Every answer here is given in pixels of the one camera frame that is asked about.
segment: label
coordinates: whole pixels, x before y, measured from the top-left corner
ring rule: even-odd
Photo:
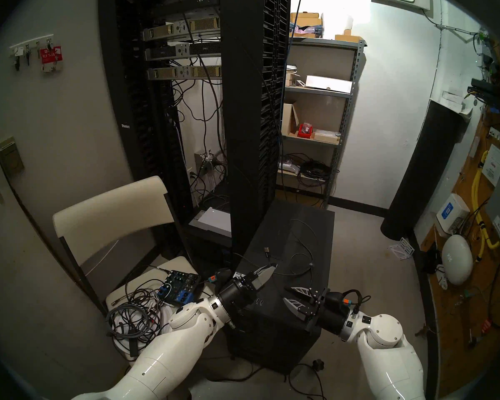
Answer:
[[[494,186],[496,186],[500,179],[500,149],[494,145],[491,145],[489,148],[489,154],[485,160],[482,173]]]
[[[441,216],[443,217],[443,219],[446,219],[448,217],[448,215],[450,215],[450,212],[452,211],[454,207],[452,206],[452,203],[448,202],[448,205],[446,206],[446,208],[443,210]]]
[[[496,232],[498,232],[498,237],[500,238],[500,217],[498,215],[494,218],[493,226],[496,228]]]
[[[43,64],[63,61],[63,55],[61,54],[61,46],[57,45],[51,50],[41,49],[41,61],[43,62]]]

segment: black baseboard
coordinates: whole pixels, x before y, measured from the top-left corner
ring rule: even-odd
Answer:
[[[348,199],[341,199],[330,196],[328,199],[328,204],[331,206],[338,206],[345,209],[350,209],[352,211],[368,213],[369,215],[385,217],[387,215],[387,209],[381,208],[379,206],[367,205],[366,203],[349,201]]]
[[[430,282],[426,272],[422,271],[426,263],[426,253],[420,250],[419,243],[413,231],[409,233],[408,238],[409,243],[414,249],[413,260],[415,262],[417,276],[419,277],[420,295],[422,297],[426,324],[430,329],[438,332],[434,298],[431,294]],[[439,378],[439,341],[437,340],[437,335],[429,331],[426,333],[426,339],[428,341],[428,369],[426,370],[426,390],[424,397],[426,400],[435,400],[437,380]]]

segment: black box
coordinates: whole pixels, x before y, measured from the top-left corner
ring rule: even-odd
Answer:
[[[287,309],[282,299],[293,298],[285,291],[286,286],[312,287],[319,292],[328,286],[333,224],[334,213],[331,211],[279,200],[271,204],[245,257],[259,267],[267,265],[269,260],[264,248],[268,246],[270,261],[278,267],[276,275],[258,292],[258,299],[242,310],[240,316],[233,318],[237,328],[224,328],[228,349],[234,356],[281,374],[289,374],[317,341],[320,327],[307,332],[305,323]],[[309,257],[296,255],[291,259],[293,254],[299,252],[309,255],[295,236],[313,254],[313,269],[301,276],[278,275],[297,274],[309,268]],[[237,271],[243,274],[256,269],[245,259],[237,266]]]

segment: yellow cable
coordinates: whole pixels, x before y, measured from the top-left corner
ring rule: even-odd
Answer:
[[[478,209],[478,197],[477,197],[477,193],[478,193],[479,181],[480,181],[480,177],[481,177],[481,170],[482,170],[481,167],[478,168],[478,171],[476,172],[476,175],[474,176],[473,185],[472,185],[471,193],[470,193],[471,202],[473,204],[472,205],[473,206],[473,211],[475,211],[476,209]],[[483,235],[481,235],[480,252],[478,253],[478,256],[476,256],[476,262],[481,261],[481,259],[483,257],[484,250],[485,250],[485,238],[484,238]]]
[[[483,222],[483,218],[481,217],[481,211],[479,210],[479,206],[478,206],[478,189],[479,189],[479,185],[480,185],[480,177],[481,177],[481,170],[483,168],[483,164],[485,163],[486,159],[487,159],[487,155],[488,155],[489,151],[486,150],[483,155],[481,156],[481,167],[478,168],[478,171],[476,172],[476,176],[474,177],[474,181],[473,181],[473,185],[472,185],[472,201],[473,201],[473,209],[477,209],[477,213],[476,213],[476,222],[478,224],[478,226],[481,228],[481,232],[483,233],[482,235],[482,239],[481,239],[481,249],[480,249],[480,253],[478,254],[478,257],[477,257],[477,261],[478,260],[481,260],[481,257],[483,256],[483,250],[485,248],[485,242],[487,242],[487,246],[489,247],[489,249],[496,249],[500,246],[500,241],[496,242],[495,244],[493,244],[491,242],[491,239],[489,238],[489,234],[487,233],[487,229],[485,228],[485,223]]]

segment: round white device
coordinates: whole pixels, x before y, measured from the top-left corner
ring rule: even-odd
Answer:
[[[454,285],[463,284],[472,270],[472,253],[465,238],[452,235],[445,243],[441,252],[445,275]]]

